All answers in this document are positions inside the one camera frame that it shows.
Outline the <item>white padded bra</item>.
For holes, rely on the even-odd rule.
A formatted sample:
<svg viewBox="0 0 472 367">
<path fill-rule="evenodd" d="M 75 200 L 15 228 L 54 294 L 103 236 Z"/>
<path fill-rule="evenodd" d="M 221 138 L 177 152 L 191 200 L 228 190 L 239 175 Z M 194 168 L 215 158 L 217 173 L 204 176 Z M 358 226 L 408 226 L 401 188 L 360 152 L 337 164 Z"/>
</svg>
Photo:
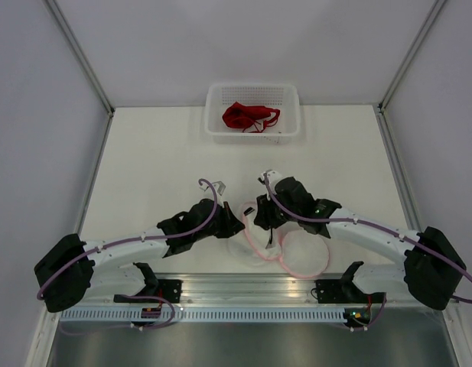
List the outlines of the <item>white padded bra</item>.
<svg viewBox="0 0 472 367">
<path fill-rule="evenodd" d="M 249 247 L 263 261 L 274 261 L 279 256 L 278 242 L 272 230 L 265 230 L 254 223 L 257 205 L 254 202 L 243 204 L 241 219 L 245 226 L 244 234 Z"/>
</svg>

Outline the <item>white mesh laundry bag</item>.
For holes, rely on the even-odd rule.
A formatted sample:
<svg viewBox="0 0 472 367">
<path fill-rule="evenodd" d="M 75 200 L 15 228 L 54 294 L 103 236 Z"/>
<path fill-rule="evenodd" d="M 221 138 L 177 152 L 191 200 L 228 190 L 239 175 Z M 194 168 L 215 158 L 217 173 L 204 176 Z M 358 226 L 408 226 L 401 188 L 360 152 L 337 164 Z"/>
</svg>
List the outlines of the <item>white mesh laundry bag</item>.
<svg viewBox="0 0 472 367">
<path fill-rule="evenodd" d="M 241 221 L 242 206 L 243 204 L 236 212 L 237 218 Z M 277 264 L 297 279 L 315 278 L 327 270 L 330 263 L 330 250 L 319 235 L 311 235 L 303 229 L 270 230 L 279 248 L 279 256 L 274 261 L 263 261 L 253 252 L 246 240 L 244 230 L 227 241 L 227 250 L 234 258 L 246 265 Z"/>
</svg>

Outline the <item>red bra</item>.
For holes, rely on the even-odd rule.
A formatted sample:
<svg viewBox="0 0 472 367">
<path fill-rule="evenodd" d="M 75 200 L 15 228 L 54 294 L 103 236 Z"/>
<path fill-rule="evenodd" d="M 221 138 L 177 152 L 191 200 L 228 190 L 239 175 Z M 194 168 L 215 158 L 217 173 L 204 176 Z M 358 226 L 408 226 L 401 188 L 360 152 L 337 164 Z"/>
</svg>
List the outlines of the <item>red bra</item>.
<svg viewBox="0 0 472 367">
<path fill-rule="evenodd" d="M 281 111 L 266 106 L 245 106 L 233 103 L 222 115 L 226 127 L 242 132 L 263 133 L 278 123 Z"/>
</svg>

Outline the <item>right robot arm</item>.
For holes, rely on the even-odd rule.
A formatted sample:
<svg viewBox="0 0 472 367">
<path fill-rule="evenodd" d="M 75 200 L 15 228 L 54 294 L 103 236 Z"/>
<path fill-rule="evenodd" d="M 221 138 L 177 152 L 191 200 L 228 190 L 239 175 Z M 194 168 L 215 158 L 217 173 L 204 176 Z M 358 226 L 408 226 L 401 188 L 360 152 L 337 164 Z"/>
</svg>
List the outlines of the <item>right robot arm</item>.
<svg viewBox="0 0 472 367">
<path fill-rule="evenodd" d="M 389 260 L 387 265 L 353 262 L 339 280 L 345 300 L 401 294 L 444 310 L 454 299 L 467 267 L 441 230 L 429 226 L 417 232 L 367 219 L 333 200 L 313 197 L 300 181 L 276 171 L 262 173 L 259 182 L 267 192 L 256 199 L 255 226 L 269 231 L 295 222 L 311 235 L 349 242 Z"/>
</svg>

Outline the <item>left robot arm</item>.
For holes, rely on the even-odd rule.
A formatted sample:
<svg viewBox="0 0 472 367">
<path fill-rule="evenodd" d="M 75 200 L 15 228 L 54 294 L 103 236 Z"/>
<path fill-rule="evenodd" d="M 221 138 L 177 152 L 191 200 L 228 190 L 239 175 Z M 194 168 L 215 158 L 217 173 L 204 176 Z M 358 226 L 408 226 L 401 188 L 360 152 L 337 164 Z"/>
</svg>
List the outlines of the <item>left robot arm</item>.
<svg viewBox="0 0 472 367">
<path fill-rule="evenodd" d="M 101 297 L 117 303 L 151 302 L 159 284 L 150 261 L 187 252 L 209 237 L 229 239 L 244 228 L 227 202 L 202 199 L 140 235 L 113 241 L 66 235 L 34 266 L 37 298 L 51 313 Z"/>
</svg>

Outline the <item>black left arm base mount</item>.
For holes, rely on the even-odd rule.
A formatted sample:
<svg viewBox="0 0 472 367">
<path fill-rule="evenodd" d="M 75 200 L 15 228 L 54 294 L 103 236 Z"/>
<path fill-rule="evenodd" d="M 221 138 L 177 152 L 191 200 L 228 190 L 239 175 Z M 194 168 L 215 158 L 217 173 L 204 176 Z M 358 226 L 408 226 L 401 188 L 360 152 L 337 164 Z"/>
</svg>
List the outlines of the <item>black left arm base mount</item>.
<svg viewBox="0 0 472 367">
<path fill-rule="evenodd" d="M 127 296 L 116 294 L 113 302 L 116 304 L 147 304 L 166 303 L 178 304 L 181 300 L 182 280 L 161 279 L 158 287 L 154 289 L 151 285 L 145 285 L 137 294 Z"/>
</svg>

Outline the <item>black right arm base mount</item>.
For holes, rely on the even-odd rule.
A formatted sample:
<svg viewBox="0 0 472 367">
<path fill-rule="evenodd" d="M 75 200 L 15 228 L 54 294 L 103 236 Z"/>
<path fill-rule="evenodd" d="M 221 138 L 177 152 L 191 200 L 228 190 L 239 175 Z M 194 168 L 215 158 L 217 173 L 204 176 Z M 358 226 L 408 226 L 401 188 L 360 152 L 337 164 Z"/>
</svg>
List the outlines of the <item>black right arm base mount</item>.
<svg viewBox="0 0 472 367">
<path fill-rule="evenodd" d="M 320 304 L 381 304 L 385 297 L 383 292 L 363 293 L 353 282 L 338 279 L 316 280 L 315 290 Z"/>
</svg>

